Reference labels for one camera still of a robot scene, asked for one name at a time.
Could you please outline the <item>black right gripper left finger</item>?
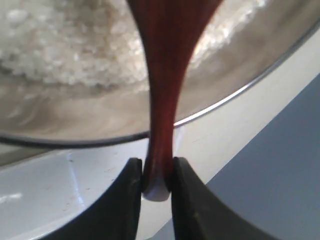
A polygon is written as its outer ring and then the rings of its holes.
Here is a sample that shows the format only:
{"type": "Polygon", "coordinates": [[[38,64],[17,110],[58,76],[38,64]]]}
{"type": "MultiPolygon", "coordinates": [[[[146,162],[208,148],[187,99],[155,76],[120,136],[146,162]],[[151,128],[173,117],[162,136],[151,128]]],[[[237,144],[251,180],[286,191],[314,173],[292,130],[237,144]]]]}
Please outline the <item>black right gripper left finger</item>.
{"type": "Polygon", "coordinates": [[[48,240],[134,240],[141,209],[142,161],[130,158],[111,186],[48,240]]]}

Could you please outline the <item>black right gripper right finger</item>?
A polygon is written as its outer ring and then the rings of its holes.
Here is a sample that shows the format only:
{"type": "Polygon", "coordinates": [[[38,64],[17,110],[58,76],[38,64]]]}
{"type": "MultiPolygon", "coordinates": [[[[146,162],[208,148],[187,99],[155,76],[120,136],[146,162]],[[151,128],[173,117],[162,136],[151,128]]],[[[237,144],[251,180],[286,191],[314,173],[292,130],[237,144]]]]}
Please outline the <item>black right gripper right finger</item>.
{"type": "Polygon", "coordinates": [[[188,161],[175,157],[171,211],[177,240],[271,240],[220,201],[188,161]]]}

